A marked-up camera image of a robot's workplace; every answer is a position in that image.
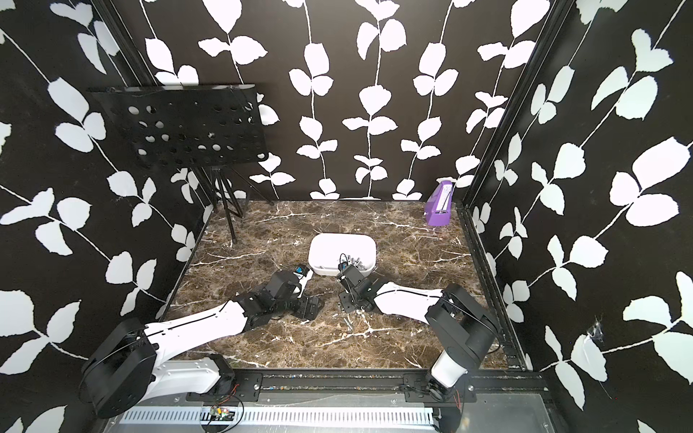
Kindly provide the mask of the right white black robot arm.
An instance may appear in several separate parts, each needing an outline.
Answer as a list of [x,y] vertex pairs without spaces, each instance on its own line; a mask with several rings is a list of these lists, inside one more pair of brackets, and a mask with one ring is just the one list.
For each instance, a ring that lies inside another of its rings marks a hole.
[[340,301],[346,311],[400,316],[432,329],[442,352],[429,370],[428,393],[438,400],[464,375],[478,370],[492,344],[500,340],[494,315],[458,284],[443,290],[409,288],[386,279],[372,280],[345,263],[339,265],[337,280],[345,290]]

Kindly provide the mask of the large chrome socket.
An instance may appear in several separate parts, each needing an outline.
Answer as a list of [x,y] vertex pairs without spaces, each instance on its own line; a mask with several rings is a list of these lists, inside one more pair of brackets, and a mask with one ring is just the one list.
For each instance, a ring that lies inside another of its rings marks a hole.
[[368,264],[364,264],[361,258],[357,256],[348,254],[346,256],[346,262],[348,263],[348,265],[357,267],[357,269],[366,270],[368,268]]

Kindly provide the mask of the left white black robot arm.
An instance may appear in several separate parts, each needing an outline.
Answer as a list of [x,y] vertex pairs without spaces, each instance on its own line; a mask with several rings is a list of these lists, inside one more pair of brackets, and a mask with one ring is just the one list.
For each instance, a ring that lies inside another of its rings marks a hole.
[[98,418],[109,419],[167,395],[231,395],[237,388],[236,373],[222,355],[192,361],[180,361],[178,355],[287,314],[316,319],[324,304],[305,293],[312,276],[307,266],[279,270],[267,283],[209,310],[164,322],[121,322],[83,364],[80,400],[92,404]]

